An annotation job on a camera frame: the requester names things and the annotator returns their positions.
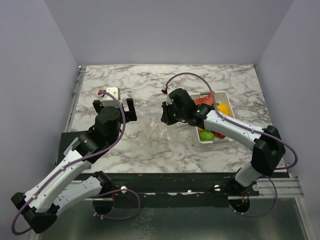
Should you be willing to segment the clear zip top bag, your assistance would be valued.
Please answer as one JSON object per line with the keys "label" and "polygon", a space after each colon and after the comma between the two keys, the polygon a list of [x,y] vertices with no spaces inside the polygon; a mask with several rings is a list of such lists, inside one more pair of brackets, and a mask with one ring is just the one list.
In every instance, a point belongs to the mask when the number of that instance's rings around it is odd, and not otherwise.
{"label": "clear zip top bag", "polygon": [[149,156],[161,156],[170,150],[170,144],[177,140],[172,126],[161,122],[163,109],[156,99],[142,100],[136,107],[134,141],[137,147]]}

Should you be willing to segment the green lime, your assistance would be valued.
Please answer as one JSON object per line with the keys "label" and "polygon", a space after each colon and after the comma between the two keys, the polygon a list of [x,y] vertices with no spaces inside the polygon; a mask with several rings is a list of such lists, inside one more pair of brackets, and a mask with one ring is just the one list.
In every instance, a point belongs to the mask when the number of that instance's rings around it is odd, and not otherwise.
{"label": "green lime", "polygon": [[203,130],[199,132],[199,139],[201,142],[210,142],[215,139],[215,135],[210,130]]}

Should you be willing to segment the red cherry tomatoes bunch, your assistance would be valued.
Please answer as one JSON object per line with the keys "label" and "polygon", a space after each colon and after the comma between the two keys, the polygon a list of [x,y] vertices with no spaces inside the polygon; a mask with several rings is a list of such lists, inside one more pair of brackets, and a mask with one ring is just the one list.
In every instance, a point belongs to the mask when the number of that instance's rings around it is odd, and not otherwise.
{"label": "red cherry tomatoes bunch", "polygon": [[215,131],[213,131],[213,134],[216,138],[219,138],[219,139],[224,139],[226,137],[225,135],[218,133],[218,132],[215,132]]}

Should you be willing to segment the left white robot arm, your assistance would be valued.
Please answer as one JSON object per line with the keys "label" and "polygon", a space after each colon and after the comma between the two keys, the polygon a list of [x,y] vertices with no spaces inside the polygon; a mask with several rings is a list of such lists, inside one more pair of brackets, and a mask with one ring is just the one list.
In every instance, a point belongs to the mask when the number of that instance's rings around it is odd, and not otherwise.
{"label": "left white robot arm", "polygon": [[43,233],[74,204],[90,197],[113,196],[117,192],[103,171],[94,172],[75,186],[70,183],[120,141],[126,123],[137,121],[133,99],[128,98],[126,102],[127,111],[119,102],[115,106],[105,106],[94,100],[97,112],[94,125],[74,139],[64,159],[40,183],[11,197],[30,230]]}

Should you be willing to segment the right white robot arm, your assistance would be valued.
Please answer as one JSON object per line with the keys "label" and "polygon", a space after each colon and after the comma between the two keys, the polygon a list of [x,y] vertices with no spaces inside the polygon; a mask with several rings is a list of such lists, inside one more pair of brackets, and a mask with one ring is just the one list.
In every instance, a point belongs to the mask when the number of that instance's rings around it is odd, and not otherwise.
{"label": "right white robot arm", "polygon": [[251,126],[221,113],[216,107],[196,104],[186,90],[178,88],[162,102],[161,122],[168,126],[178,122],[220,133],[252,152],[250,163],[241,167],[226,184],[226,190],[240,196],[261,176],[271,176],[286,150],[278,129]]}

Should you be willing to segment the red watermelon slice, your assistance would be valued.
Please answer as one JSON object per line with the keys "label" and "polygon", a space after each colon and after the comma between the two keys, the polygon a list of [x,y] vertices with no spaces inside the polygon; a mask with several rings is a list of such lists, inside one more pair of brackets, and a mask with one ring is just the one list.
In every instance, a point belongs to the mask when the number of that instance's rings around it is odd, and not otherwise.
{"label": "red watermelon slice", "polygon": [[194,100],[194,103],[196,105],[206,104],[206,105],[212,106],[214,104],[214,98],[213,98],[214,95],[215,94],[211,92],[208,93],[207,95],[201,95],[200,97]]}

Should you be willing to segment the metal table edge strip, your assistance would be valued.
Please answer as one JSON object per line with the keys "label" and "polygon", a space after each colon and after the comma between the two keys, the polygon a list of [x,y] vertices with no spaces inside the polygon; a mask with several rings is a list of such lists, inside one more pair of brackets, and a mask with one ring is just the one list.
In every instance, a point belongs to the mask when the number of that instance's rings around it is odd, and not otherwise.
{"label": "metal table edge strip", "polygon": [[74,119],[74,114],[75,114],[77,103],[78,103],[78,100],[79,100],[79,96],[80,96],[80,92],[81,92],[84,76],[85,76],[85,73],[86,73],[86,69],[87,69],[87,67],[85,65],[79,66],[79,73],[78,73],[78,76],[76,77],[76,80],[75,80],[75,86],[74,86],[74,89],[73,89],[73,92],[72,92],[72,102],[71,102],[69,114],[68,114],[68,117],[67,117],[66,126],[64,128],[64,132],[70,132],[71,131],[72,122],[73,122],[73,119]]}

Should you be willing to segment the white plastic basket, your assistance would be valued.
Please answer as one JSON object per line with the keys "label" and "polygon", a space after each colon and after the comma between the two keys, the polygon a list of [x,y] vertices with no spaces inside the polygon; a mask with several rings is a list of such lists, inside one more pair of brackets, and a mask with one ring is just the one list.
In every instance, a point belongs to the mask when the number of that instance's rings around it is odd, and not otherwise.
{"label": "white plastic basket", "polygon": [[[227,93],[225,91],[216,91],[214,93],[214,99],[215,99],[217,105],[219,105],[219,104],[227,104],[228,109],[229,109],[229,117],[235,119],[233,108],[231,106],[229,97],[228,97],[228,95],[227,95]],[[213,129],[216,130],[217,126],[214,125],[214,124],[218,124],[218,126],[221,126],[221,121],[223,119],[214,110],[213,114],[210,115],[210,120],[215,120],[215,122],[211,121],[210,123],[207,124],[209,126],[208,131],[212,131]],[[197,127],[196,128],[196,134],[197,134],[198,141],[199,141],[200,144],[218,144],[218,143],[228,143],[228,142],[234,141],[232,138],[227,137],[227,136],[224,139],[220,139],[218,137],[215,137],[213,141],[200,141],[200,137],[199,137],[200,131],[204,131],[204,130],[200,130],[200,128]]]}

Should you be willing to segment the yellow bell pepper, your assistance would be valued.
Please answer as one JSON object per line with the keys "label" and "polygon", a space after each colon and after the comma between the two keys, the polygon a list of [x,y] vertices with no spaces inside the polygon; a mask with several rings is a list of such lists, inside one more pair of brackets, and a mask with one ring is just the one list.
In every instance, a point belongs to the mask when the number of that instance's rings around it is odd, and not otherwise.
{"label": "yellow bell pepper", "polygon": [[216,108],[217,108],[222,114],[224,114],[224,115],[226,115],[226,116],[229,116],[229,115],[230,115],[229,108],[228,108],[228,105],[227,105],[227,104],[225,104],[225,103],[218,104]]}

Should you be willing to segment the black mounting rail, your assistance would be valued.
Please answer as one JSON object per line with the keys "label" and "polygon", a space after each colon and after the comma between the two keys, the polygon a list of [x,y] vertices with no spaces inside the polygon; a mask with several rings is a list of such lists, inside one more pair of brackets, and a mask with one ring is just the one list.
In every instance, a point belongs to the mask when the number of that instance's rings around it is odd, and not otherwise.
{"label": "black mounting rail", "polygon": [[234,173],[109,173],[93,201],[100,207],[187,208],[229,206],[228,198],[256,197],[256,181],[232,189]]}

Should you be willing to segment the aluminium extrusion rail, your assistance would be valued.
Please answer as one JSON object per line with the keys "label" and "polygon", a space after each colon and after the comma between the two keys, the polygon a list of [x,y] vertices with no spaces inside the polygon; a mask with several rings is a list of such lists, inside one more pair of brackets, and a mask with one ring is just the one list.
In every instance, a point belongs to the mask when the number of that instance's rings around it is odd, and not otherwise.
{"label": "aluminium extrusion rail", "polygon": [[298,178],[260,178],[252,186],[252,189],[259,193],[260,198],[271,199],[275,197],[275,190],[278,198],[302,198],[304,196]]}

